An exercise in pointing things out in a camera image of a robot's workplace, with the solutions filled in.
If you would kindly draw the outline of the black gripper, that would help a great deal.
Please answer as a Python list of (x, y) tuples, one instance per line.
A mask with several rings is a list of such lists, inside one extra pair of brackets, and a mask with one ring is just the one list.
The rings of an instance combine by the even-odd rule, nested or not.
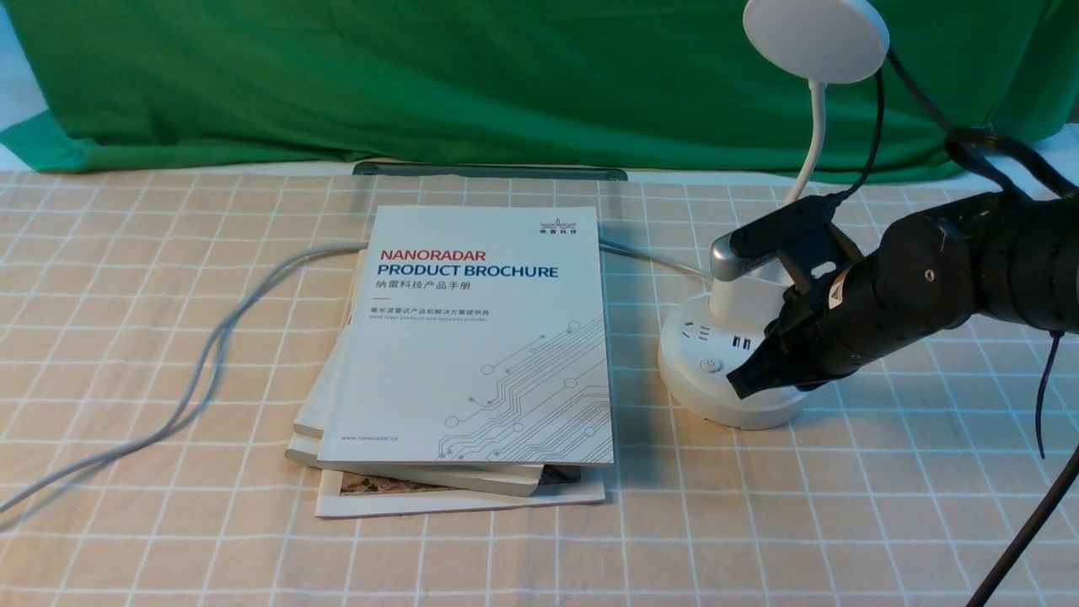
[(793, 385), (812, 389), (962, 325), (975, 311), (969, 232), (957, 220), (914, 213), (814, 298), (797, 323), (767, 333), (726, 380), (740, 400)]

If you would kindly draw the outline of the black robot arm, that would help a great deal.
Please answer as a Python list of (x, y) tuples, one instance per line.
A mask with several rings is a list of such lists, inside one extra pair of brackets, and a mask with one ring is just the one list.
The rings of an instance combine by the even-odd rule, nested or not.
[(833, 223), (839, 199), (810, 196), (733, 232), (741, 261), (779, 259), (792, 287), (763, 341), (728, 373), (745, 399), (810, 391), (982, 314), (1076, 333), (1075, 201), (983, 193), (911, 212), (863, 256)]

